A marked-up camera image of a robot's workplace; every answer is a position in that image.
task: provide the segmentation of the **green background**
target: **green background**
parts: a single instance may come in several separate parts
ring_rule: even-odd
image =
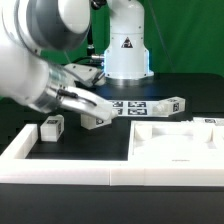
[[[172,72],[152,18],[148,0],[145,8],[145,46],[151,51],[154,72]],[[224,1],[151,0],[158,24],[176,73],[214,73],[224,76]],[[109,9],[92,10],[96,53],[109,45]],[[86,55],[86,41],[68,52],[71,60]],[[65,64],[60,52],[44,52],[44,57]]]

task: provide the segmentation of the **white platform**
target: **white platform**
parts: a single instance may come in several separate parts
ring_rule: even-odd
[[[152,128],[146,141],[139,124]],[[37,126],[27,125],[0,157],[0,183],[221,187],[223,136],[215,124],[133,121],[128,161],[31,160]]]

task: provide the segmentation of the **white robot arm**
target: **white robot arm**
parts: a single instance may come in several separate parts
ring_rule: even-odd
[[[76,48],[89,24],[89,0],[0,0],[0,95],[43,113],[62,107],[109,119],[110,102],[71,82],[76,66],[66,69],[38,56],[42,49]]]

